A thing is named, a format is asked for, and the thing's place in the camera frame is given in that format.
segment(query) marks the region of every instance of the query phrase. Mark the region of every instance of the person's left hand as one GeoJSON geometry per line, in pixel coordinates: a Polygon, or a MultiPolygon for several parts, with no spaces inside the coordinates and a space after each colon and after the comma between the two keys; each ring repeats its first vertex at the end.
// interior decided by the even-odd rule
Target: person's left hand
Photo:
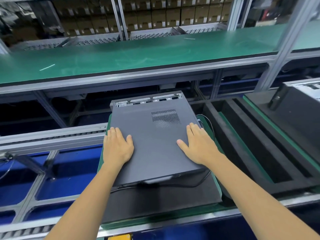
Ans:
{"type": "Polygon", "coordinates": [[[128,135],[125,141],[120,129],[111,127],[103,139],[103,161],[105,165],[108,167],[115,166],[120,170],[123,164],[129,161],[133,153],[132,136],[128,135]]]}

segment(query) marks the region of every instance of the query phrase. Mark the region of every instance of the scratch mark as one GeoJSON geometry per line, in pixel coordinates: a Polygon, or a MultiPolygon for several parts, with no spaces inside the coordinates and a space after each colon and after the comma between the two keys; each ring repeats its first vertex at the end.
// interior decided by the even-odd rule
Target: scratch mark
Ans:
{"type": "Polygon", "coordinates": [[[39,70],[39,71],[43,71],[44,69],[47,69],[47,68],[49,68],[49,67],[53,67],[55,64],[53,64],[53,65],[50,65],[50,66],[48,66],[48,67],[46,67],[46,68],[43,68],[43,69],[41,69],[41,70],[39,70]]]}

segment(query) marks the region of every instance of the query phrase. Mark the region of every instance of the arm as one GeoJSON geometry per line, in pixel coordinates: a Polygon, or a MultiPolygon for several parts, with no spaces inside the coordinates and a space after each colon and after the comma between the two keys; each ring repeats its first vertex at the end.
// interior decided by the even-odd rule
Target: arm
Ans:
{"type": "Polygon", "coordinates": [[[189,146],[182,140],[177,141],[178,146],[192,161],[205,165],[215,174],[257,239],[320,239],[315,231],[220,153],[203,128],[190,123],[186,130],[189,146]]]}
{"type": "Polygon", "coordinates": [[[113,127],[103,140],[103,161],[100,171],[74,201],[45,240],[96,239],[107,206],[111,187],[134,152],[132,137],[124,140],[121,131],[113,127]]]}

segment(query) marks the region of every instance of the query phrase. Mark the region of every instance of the hand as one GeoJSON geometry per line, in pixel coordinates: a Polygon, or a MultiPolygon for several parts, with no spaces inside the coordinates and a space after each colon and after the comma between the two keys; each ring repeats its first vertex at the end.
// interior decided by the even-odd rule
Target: hand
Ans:
{"type": "Polygon", "coordinates": [[[127,139],[123,138],[123,135],[119,128],[111,127],[108,130],[107,136],[103,139],[103,161],[108,167],[116,167],[121,169],[131,158],[134,153],[134,143],[132,136],[128,135],[127,139]]]}
{"type": "Polygon", "coordinates": [[[200,129],[197,124],[190,123],[186,126],[186,133],[189,146],[180,139],[177,140],[177,144],[186,156],[195,163],[208,167],[210,161],[222,155],[204,128],[200,129]]]}

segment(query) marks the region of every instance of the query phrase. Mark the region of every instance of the forearm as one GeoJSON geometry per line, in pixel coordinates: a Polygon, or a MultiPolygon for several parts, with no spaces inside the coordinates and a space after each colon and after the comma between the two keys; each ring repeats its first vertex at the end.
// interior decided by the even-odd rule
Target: forearm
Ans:
{"type": "Polygon", "coordinates": [[[96,239],[111,187],[120,169],[103,165],[45,239],[96,239]]]}
{"type": "Polygon", "coordinates": [[[319,235],[239,170],[226,156],[208,168],[227,189],[256,237],[261,239],[320,239],[319,235]]]}

